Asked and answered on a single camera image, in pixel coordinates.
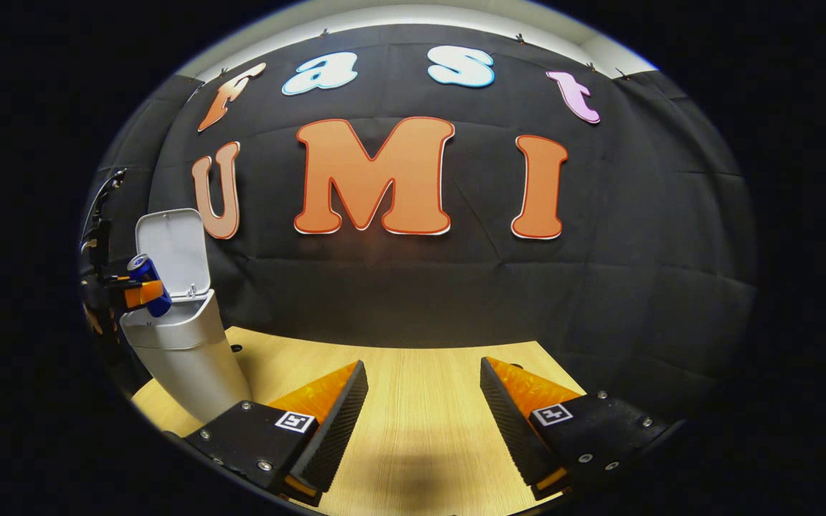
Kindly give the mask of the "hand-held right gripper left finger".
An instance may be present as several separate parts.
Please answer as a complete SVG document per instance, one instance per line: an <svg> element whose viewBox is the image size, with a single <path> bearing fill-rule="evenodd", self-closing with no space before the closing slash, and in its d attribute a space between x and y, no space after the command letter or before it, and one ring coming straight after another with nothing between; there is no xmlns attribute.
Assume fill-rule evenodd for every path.
<svg viewBox="0 0 826 516"><path fill-rule="evenodd" d="M184 437L184 448L256 489L318 507L368 393L362 360L267 404L238 401Z"/></svg>

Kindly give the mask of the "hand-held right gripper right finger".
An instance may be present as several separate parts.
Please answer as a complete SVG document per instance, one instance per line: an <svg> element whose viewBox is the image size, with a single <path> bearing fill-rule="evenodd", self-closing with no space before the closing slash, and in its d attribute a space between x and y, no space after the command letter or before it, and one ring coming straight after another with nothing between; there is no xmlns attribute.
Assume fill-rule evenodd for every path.
<svg viewBox="0 0 826 516"><path fill-rule="evenodd" d="M604 391L581 394L494 357L481 360L480 388L518 473L539 502L599 489L679 429L677 421Z"/></svg>

